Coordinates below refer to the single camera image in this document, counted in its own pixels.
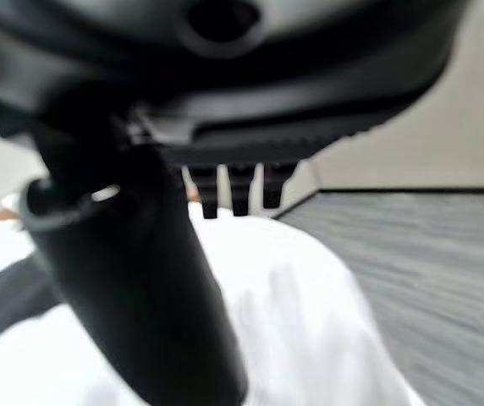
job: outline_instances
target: gray carpet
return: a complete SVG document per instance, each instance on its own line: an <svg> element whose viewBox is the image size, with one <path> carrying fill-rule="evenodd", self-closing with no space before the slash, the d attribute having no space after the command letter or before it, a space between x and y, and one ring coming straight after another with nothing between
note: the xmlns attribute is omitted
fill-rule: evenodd
<svg viewBox="0 0 484 406"><path fill-rule="evenodd" d="M282 221L347 262L429 406L484 406L484 195L318 195Z"/></svg>

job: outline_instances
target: black fabric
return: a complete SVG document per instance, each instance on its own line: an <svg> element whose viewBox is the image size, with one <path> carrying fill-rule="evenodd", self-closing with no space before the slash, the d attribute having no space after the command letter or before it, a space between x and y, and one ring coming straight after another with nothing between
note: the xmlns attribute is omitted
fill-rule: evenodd
<svg viewBox="0 0 484 406"><path fill-rule="evenodd" d="M49 276L37 268L31 257L14 263L0 272L0 335L62 302Z"/></svg>

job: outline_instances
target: white sheet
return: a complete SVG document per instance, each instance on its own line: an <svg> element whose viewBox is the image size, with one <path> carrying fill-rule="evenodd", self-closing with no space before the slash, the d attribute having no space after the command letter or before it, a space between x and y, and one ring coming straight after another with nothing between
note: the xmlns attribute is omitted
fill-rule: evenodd
<svg viewBox="0 0 484 406"><path fill-rule="evenodd" d="M190 211L240 340L247 406L423 406L332 252L279 222ZM30 250L13 223L0 223L0 267ZM0 337L0 406L143 404L67 306Z"/></svg>

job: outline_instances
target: white fabric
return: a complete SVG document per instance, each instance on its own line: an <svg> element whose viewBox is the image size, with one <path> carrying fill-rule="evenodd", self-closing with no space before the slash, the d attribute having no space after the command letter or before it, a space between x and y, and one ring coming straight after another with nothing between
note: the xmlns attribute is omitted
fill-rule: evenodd
<svg viewBox="0 0 484 406"><path fill-rule="evenodd" d="M332 252L279 222L227 211L203 221L199 210L190 207L250 378L245 405L423 406L384 348L353 276ZM13 223L0 223L0 252L17 260L30 248ZM0 337L0 406L9 405L144 403L60 306Z"/></svg>

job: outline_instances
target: baseboard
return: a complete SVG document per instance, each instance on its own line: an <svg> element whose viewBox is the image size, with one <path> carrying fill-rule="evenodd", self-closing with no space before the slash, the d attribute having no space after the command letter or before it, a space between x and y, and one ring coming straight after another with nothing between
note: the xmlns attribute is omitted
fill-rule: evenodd
<svg viewBox="0 0 484 406"><path fill-rule="evenodd" d="M484 195L484 188L386 188L386 189L321 189L318 193L413 193L418 195Z"/></svg>

